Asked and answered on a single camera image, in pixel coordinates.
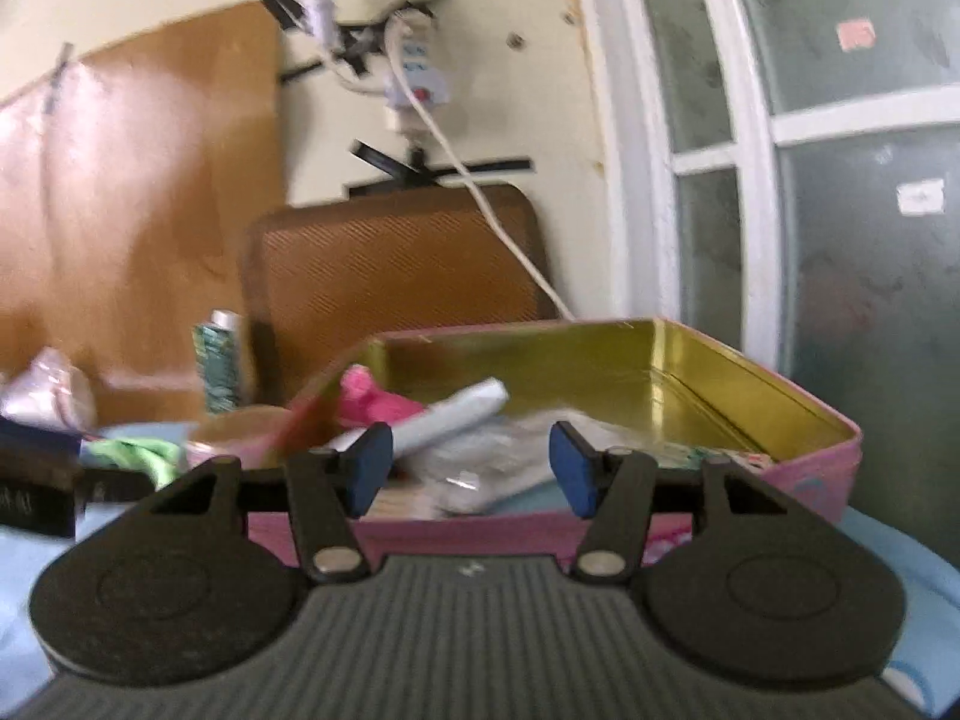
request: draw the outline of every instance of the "brown chair backrest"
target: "brown chair backrest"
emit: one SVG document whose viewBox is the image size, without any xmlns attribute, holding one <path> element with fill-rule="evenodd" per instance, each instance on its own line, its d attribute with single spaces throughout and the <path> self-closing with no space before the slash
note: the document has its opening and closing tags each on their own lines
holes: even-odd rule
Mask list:
<svg viewBox="0 0 960 720">
<path fill-rule="evenodd" d="M 530 201 L 484 187 L 549 278 Z M 288 208 L 253 225 L 241 264 L 258 399 L 282 403 L 375 333 L 555 319 L 465 189 L 427 187 Z"/>
</svg>

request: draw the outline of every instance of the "round container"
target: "round container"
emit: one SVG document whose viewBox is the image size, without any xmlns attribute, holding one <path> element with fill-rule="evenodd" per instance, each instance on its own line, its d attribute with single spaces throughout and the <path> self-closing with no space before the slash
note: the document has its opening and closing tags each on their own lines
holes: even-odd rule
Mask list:
<svg viewBox="0 0 960 720">
<path fill-rule="evenodd" d="M 212 457 L 232 455 L 244 469 L 272 466 L 267 449 L 289 418 L 289 410 L 280 406 L 248 406 L 209 416 L 186 437 L 187 464 L 192 469 Z"/>
</svg>

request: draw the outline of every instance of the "white window frame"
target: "white window frame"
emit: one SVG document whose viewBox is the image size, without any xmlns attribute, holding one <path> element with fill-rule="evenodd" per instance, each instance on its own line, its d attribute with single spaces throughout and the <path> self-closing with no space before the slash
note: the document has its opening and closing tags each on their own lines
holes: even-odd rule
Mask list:
<svg viewBox="0 0 960 720">
<path fill-rule="evenodd" d="M 748 357 L 776 368 L 788 357 L 781 348 L 786 257 L 776 146 L 789 148 L 869 133 L 960 124 L 960 84 L 870 95 L 771 115 L 743 1 L 704 3 L 723 70 L 733 141 L 673 153 L 656 43 L 644 1 L 581 0 L 601 121 L 608 121 L 604 127 L 607 177 L 608 182 L 617 184 L 608 186 L 608 197 L 616 199 L 610 209 L 614 303 L 618 316 L 659 314 L 680 319 L 676 178 L 736 169 L 743 255 L 741 348 Z M 611 66 L 624 60 L 619 45 L 623 34 L 632 44 L 632 69 L 616 73 Z M 638 122 L 642 134 L 635 131 Z M 630 138 L 622 138 L 622 132 L 630 133 Z M 628 175 L 623 166 L 638 160 L 646 161 L 647 170 Z M 650 229 L 640 235 L 637 225 L 642 220 L 648 220 Z M 638 243 L 646 245 L 651 240 L 654 255 L 638 266 L 632 252 Z M 655 295 L 651 295 L 653 284 Z"/>
</svg>

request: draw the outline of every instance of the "round black disc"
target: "round black disc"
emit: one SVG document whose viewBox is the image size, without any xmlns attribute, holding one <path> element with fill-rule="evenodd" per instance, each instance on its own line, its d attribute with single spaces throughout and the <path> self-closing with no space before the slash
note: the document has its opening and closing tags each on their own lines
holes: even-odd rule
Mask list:
<svg viewBox="0 0 960 720">
<path fill-rule="evenodd" d="M 270 552 L 187 520 L 102 531 L 37 581 L 30 617 L 60 668 L 119 685 L 171 685 L 238 664 L 290 617 L 295 587 Z"/>
<path fill-rule="evenodd" d="M 643 602 L 685 656 L 770 688 L 880 673 L 904 618 L 885 565 L 826 522 L 797 528 L 795 517 L 707 528 L 646 572 Z"/>
</svg>

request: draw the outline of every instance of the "green cloth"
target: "green cloth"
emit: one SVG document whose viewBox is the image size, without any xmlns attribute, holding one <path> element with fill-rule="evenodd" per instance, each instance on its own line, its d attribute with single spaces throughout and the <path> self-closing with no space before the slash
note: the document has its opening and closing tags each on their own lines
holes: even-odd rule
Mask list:
<svg viewBox="0 0 960 720">
<path fill-rule="evenodd" d="M 143 471 L 159 490 L 181 475 L 181 449 L 160 439 L 102 439 L 90 442 L 86 451 L 108 466 Z"/>
</svg>

